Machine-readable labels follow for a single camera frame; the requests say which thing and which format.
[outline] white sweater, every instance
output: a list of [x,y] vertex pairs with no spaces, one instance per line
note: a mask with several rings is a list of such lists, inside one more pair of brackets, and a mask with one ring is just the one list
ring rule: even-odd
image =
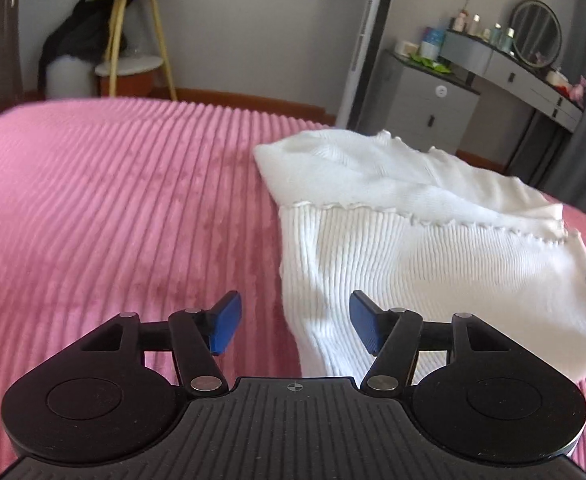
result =
[[[280,206],[283,306],[305,376],[360,381],[371,365],[349,320],[356,289],[425,320],[472,312],[586,376],[586,249],[561,205],[386,132],[303,132],[255,158]],[[423,354],[416,378],[443,364]]]

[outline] gray wall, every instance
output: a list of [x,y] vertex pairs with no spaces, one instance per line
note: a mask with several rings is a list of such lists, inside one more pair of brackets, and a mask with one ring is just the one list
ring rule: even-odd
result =
[[[25,88],[47,35],[77,0],[20,0]],[[160,0],[176,85],[279,98],[336,113],[364,0]],[[133,46],[149,44],[148,6],[127,11]]]
[[[385,43],[390,45],[395,40],[418,43],[425,26],[447,27],[450,17],[464,1],[393,0]],[[480,15],[483,28],[491,28],[496,22],[507,23],[518,1],[471,0],[468,10]],[[571,27],[575,0],[542,1],[558,15],[566,38]],[[526,125],[531,109],[508,92],[480,79],[476,79],[474,87],[482,92],[482,97],[460,149],[504,164]]]
[[[24,86],[35,88],[46,36],[77,0],[20,0]],[[393,0],[385,44],[417,42],[427,25],[444,27],[465,0]],[[519,0],[471,0],[483,25],[501,23]],[[565,35],[574,0],[543,0],[558,14]],[[161,0],[177,86],[280,98],[336,113],[363,0]],[[150,20],[136,2],[124,31],[134,46],[150,49]],[[462,149],[505,162],[529,108],[478,81],[483,93]]]

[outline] pink stuffed toy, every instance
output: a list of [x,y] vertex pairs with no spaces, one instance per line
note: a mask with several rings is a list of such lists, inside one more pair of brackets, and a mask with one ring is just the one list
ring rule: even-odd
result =
[[571,101],[577,103],[580,108],[584,108],[584,93],[586,92],[586,79],[580,76],[580,82],[570,89],[569,97]]

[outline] gray dresser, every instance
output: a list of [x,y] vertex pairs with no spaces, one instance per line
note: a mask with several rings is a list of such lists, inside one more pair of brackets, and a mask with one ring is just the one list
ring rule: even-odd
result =
[[388,130],[416,150],[435,146],[454,154],[479,98],[452,75],[439,75],[383,52],[357,130],[366,135]]
[[440,57],[506,90],[571,133],[582,110],[511,56],[478,38],[447,31]]

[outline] bed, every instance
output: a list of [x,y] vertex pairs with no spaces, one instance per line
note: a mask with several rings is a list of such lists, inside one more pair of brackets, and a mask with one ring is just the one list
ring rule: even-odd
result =
[[[166,319],[231,289],[244,314],[219,358],[230,383],[299,376],[281,307],[278,213],[251,149],[318,128],[132,99],[1,116],[0,401],[13,381],[118,312]],[[564,218],[586,244],[586,215],[566,207]],[[147,365],[173,373],[166,354]],[[586,380],[580,387],[586,396]],[[586,469],[586,429],[573,458]],[[0,472],[13,459],[0,421]]]

